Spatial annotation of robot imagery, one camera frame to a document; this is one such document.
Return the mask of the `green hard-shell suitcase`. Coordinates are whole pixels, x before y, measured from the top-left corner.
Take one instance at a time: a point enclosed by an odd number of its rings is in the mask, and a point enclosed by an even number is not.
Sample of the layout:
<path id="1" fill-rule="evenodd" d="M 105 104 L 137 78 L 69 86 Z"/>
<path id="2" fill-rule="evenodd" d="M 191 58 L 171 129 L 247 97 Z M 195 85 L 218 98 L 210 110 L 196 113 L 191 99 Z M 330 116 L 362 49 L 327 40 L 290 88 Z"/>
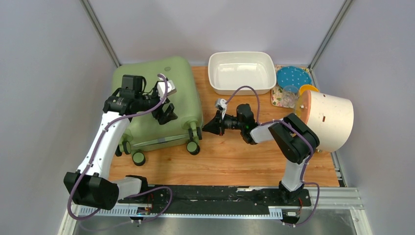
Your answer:
<path id="1" fill-rule="evenodd" d="M 178 118 L 164 125 L 160 125 L 152 114 L 132 119 L 120 140 L 117 154 L 129 145 L 131 149 L 127 153 L 132 154 L 137 166 L 145 164 L 146 151 L 186 144 L 191 155 L 200 152 L 201 128 L 204 124 L 202 104 L 191 65 L 185 58 L 171 56 L 155 61 L 124 64 L 115 70 L 112 88 L 115 90 L 121 87 L 124 75 L 138 75 L 143 76 L 149 85 L 148 88 L 143 88 L 144 93 L 156 95 L 155 83 L 159 81 L 159 73 L 172 80 L 177 88 L 177 92 L 168 96 L 168 99 L 174 104 L 174 113 Z"/>

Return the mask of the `white plastic tub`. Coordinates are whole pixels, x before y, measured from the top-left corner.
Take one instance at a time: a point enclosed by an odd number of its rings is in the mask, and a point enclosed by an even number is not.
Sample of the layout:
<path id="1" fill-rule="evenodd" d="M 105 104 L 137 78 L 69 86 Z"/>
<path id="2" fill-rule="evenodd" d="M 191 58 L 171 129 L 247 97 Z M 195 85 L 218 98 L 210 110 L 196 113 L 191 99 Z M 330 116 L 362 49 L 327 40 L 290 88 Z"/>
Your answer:
<path id="1" fill-rule="evenodd" d="M 208 78 L 217 94 L 232 95 L 242 86 L 252 87 L 258 95 L 277 84 L 276 67 L 262 51 L 217 52 L 208 61 Z"/>

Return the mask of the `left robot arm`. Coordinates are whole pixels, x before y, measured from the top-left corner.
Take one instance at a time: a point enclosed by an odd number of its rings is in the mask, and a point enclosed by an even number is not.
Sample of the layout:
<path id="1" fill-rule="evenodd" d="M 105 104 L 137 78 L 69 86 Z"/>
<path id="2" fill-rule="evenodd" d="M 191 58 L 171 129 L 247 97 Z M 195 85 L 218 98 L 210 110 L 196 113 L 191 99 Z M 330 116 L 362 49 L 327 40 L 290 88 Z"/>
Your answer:
<path id="1" fill-rule="evenodd" d="M 123 75 L 121 86 L 104 102 L 100 128 L 82 163 L 74 172 L 67 172 L 64 185 L 71 205 L 111 210 L 120 199 L 132 197 L 137 203 L 148 200 L 150 191 L 143 186 L 143 177 L 126 176 L 111 182 L 109 171 L 115 154 L 125 146 L 120 140 L 135 117 L 155 114 L 176 92 L 173 81 L 159 73 L 150 93 L 143 76 Z"/>

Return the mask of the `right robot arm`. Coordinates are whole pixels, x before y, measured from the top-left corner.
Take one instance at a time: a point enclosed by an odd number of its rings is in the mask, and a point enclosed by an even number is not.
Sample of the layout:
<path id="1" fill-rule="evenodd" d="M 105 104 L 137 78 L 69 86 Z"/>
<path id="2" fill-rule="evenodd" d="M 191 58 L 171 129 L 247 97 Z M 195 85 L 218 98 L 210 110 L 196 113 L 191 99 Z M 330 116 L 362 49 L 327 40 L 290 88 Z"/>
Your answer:
<path id="1" fill-rule="evenodd" d="M 295 114 L 259 124 L 249 104 L 238 105 L 235 116 L 218 106 L 215 116 L 202 130 L 219 136 L 226 130 L 239 130 L 244 142 L 251 145 L 275 141 L 287 160 L 278 185 L 280 201 L 285 205 L 298 200 L 305 184 L 305 165 L 320 145 L 318 136 Z"/>

